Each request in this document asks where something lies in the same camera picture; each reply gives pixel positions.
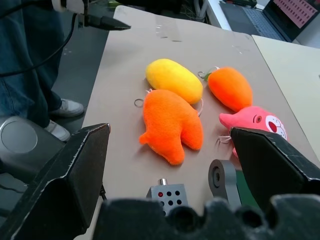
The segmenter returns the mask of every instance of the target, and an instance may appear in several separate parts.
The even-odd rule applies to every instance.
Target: orange carrot plush
[[[253,103],[252,89],[246,78],[232,67],[223,67],[208,77],[211,92],[235,112]]]
[[[183,163],[182,143],[199,150],[204,133],[198,113],[182,97],[164,89],[153,90],[145,97],[143,118],[146,132],[139,138],[170,164]]]

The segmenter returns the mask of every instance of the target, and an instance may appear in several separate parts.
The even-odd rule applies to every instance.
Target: plush toy
[[[253,103],[252,89],[246,78],[232,67],[223,67],[208,77],[211,92],[235,112]]]
[[[279,118],[259,106],[245,107],[235,114],[220,113],[219,120],[229,130],[231,127],[260,129],[279,134],[285,140],[288,140],[285,127]],[[233,153],[238,157],[236,149],[233,149]]]
[[[204,133],[198,113],[182,97],[169,90],[153,90],[143,103],[146,132],[139,138],[170,164],[184,161],[182,143],[194,150],[203,144]]]
[[[147,81],[154,89],[166,89],[178,94],[189,104],[197,103],[203,92],[200,80],[188,69],[170,59],[158,59],[145,70]]]

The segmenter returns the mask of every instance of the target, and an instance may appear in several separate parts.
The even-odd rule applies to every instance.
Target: pink plush toy
[[[219,120],[229,130],[231,127],[260,129],[279,134],[288,140],[285,127],[279,118],[259,106],[248,106],[235,114],[220,113]],[[238,157],[236,149],[233,149],[233,154]]]

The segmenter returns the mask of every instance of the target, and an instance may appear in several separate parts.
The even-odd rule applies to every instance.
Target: metal ring
[[[203,71],[198,71],[198,76],[202,79],[205,78],[206,74]]]
[[[142,108],[144,106],[144,100],[141,99],[141,98],[138,98],[136,100],[134,100],[134,105],[137,107],[137,108]]]

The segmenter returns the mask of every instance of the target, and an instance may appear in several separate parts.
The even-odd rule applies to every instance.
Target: shoe
[[[49,125],[44,129],[62,142],[65,142],[70,138],[69,131],[52,120],[50,120]]]
[[[49,114],[57,115],[64,118],[72,118],[82,114],[85,108],[82,104],[68,99],[61,99],[61,107],[57,110],[50,111]]]

